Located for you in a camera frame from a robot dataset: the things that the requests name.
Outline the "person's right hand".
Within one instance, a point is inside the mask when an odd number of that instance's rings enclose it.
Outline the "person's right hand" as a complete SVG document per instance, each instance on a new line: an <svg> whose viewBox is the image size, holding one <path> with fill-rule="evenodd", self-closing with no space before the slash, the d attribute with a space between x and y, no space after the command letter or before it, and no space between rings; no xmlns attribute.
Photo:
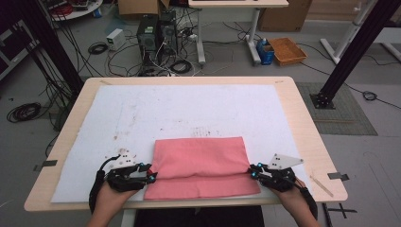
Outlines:
<svg viewBox="0 0 401 227"><path fill-rule="evenodd" d="M305 218L308 215L309 207L307 202L296 186L286 192L280 192L275 189L272 189L272 192L295 219Z"/></svg>

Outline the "white desk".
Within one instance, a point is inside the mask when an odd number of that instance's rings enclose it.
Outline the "white desk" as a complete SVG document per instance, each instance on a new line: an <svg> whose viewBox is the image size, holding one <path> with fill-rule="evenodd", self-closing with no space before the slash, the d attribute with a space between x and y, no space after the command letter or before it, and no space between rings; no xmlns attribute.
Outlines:
<svg viewBox="0 0 401 227"><path fill-rule="evenodd" d="M253 41L259 14L262 9L286 8L288 0L188 0L188 6L197 11L196 47L198 63L206 64L202 40L202 23L204 22L251 22L249 33L245 36L245 44L250 50L253 64L261 62Z"/></svg>

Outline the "grey floor mat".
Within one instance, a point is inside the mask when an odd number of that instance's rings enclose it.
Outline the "grey floor mat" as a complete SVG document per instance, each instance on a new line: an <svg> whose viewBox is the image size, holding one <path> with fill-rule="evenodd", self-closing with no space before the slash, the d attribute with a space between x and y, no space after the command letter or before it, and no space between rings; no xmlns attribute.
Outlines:
<svg viewBox="0 0 401 227"><path fill-rule="evenodd" d="M362 111L351 91L341 86L333 99L333 108L318 109L312 102L323 84L320 82L297 82L296 86L320 134L372 135L377 132Z"/></svg>

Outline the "black metal frame post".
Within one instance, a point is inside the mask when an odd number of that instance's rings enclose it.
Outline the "black metal frame post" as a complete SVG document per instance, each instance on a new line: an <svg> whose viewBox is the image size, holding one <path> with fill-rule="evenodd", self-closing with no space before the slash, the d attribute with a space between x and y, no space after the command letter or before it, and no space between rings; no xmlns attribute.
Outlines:
<svg viewBox="0 0 401 227"><path fill-rule="evenodd" d="M315 108L334 109L333 99L341 85L400 6L401 0L368 0L335 51L321 40L336 67L322 89L310 95Z"/></svg>
<svg viewBox="0 0 401 227"><path fill-rule="evenodd" d="M48 57L53 61L64 81L67 83L72 98L77 98L84 82L66 54L55 31L47 21L42 7L37 0L15 0L30 31L36 36Z"/></svg>

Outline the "pink tank top red trim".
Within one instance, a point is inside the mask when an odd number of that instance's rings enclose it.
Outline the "pink tank top red trim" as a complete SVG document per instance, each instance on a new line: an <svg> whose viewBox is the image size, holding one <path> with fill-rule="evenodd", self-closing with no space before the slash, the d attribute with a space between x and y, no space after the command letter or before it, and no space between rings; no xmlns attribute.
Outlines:
<svg viewBox="0 0 401 227"><path fill-rule="evenodd" d="M155 142L155 183L146 200L213 199L258 194L248 175L250 162L241 137L180 138Z"/></svg>

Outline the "white power supply box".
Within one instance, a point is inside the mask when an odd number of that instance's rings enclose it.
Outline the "white power supply box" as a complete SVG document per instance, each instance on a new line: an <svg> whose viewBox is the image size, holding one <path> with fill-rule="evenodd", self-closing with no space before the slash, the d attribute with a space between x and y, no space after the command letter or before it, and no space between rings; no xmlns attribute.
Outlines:
<svg viewBox="0 0 401 227"><path fill-rule="evenodd" d="M124 31L120 28L116 28L112 33L110 33L106 40L108 42L109 48L112 51L118 50L126 43L126 38Z"/></svg>

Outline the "orange tray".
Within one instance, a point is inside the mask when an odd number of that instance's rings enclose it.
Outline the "orange tray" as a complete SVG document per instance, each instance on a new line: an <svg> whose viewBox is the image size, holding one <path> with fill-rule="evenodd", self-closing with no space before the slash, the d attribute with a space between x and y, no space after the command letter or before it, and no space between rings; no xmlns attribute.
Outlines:
<svg viewBox="0 0 401 227"><path fill-rule="evenodd" d="M307 54L290 38L276 38L269 40L274 50L274 57L280 66L300 63L307 58Z"/></svg>

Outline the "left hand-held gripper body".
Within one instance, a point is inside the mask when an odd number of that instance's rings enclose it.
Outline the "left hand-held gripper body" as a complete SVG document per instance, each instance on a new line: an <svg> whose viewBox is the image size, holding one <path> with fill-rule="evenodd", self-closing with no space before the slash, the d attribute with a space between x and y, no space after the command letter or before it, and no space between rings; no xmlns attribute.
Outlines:
<svg viewBox="0 0 401 227"><path fill-rule="evenodd" d="M110 171L106 175L109 186L118 192L141 190L147 184L147 172L139 172L139 164L129 154L119 154L105 161Z"/></svg>

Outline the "grey tape strip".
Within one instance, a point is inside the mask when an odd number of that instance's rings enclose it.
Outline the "grey tape strip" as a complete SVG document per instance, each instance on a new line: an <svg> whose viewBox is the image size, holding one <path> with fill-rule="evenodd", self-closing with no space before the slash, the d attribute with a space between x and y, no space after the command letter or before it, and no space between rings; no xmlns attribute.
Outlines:
<svg viewBox="0 0 401 227"><path fill-rule="evenodd" d="M342 182L350 180L347 174L341 174L340 172L327 173L330 180L340 179Z"/></svg>
<svg viewBox="0 0 401 227"><path fill-rule="evenodd" d="M40 172L40 171L42 171L42 169L44 167L55 166L57 164L57 162L58 162L58 160L46 160L46 161L43 161L41 164L35 165L34 168L33 168L33 171Z"/></svg>

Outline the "person's dark clothing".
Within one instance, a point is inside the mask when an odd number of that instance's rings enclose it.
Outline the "person's dark clothing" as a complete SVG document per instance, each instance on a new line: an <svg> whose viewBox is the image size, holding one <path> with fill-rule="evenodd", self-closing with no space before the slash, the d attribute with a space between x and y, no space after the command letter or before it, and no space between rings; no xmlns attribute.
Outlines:
<svg viewBox="0 0 401 227"><path fill-rule="evenodd" d="M265 227L265 222L258 205L143 209L134 227Z"/></svg>

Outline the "thin wooden stick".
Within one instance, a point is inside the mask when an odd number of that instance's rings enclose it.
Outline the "thin wooden stick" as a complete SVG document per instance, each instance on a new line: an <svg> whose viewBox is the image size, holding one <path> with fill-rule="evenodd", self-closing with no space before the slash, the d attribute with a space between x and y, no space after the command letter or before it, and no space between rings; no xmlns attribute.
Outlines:
<svg viewBox="0 0 401 227"><path fill-rule="evenodd" d="M310 175L309 178L321 189L323 190L328 196L331 198L334 198L334 194L326 187L324 186L318 179L316 179L314 176Z"/></svg>

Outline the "white metal stand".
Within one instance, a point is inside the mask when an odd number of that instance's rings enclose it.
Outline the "white metal stand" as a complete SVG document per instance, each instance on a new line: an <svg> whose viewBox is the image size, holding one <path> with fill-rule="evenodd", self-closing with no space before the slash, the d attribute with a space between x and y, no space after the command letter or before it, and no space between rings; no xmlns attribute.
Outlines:
<svg viewBox="0 0 401 227"><path fill-rule="evenodd" d="M357 16L348 26L346 32L342 35L342 38L340 39L340 42L338 43L336 48L333 48L326 39L320 39L321 45L323 46L333 63L338 64L340 62L340 57L343 55L346 47L350 44L350 42L353 41L354 37L357 35L359 29L363 24L364 18L368 15L368 12L374 5L375 0L366 0L365 2L359 0L359 3L357 5Z"/></svg>

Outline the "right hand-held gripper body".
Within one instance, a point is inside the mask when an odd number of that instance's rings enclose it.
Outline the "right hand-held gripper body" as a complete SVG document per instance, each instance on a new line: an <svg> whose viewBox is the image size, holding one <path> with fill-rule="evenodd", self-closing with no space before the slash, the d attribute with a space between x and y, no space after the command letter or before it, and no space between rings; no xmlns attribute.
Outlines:
<svg viewBox="0 0 401 227"><path fill-rule="evenodd" d="M296 175L292 167L303 162L302 158L274 154L268 164L257 164L257 180L265 187L286 192L295 185Z"/></svg>

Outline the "white table mat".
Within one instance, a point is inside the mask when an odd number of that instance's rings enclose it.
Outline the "white table mat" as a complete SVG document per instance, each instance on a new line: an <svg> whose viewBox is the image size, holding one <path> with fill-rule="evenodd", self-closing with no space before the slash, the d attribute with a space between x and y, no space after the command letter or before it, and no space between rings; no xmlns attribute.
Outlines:
<svg viewBox="0 0 401 227"><path fill-rule="evenodd" d="M151 164L155 142L241 137L251 164L299 157L272 85L106 85L98 89L64 162L54 202L84 202L105 161Z"/></svg>

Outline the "black computer tower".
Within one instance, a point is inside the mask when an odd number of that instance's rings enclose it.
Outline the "black computer tower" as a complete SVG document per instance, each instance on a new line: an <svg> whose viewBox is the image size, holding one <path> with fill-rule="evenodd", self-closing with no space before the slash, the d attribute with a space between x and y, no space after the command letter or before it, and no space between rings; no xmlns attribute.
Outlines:
<svg viewBox="0 0 401 227"><path fill-rule="evenodd" d="M155 62L156 52L159 48L158 15L145 14L140 20L136 32L142 60L144 64Z"/></svg>
<svg viewBox="0 0 401 227"><path fill-rule="evenodd" d="M165 10L159 17L161 46L164 53L171 56L178 50L176 11Z"/></svg>

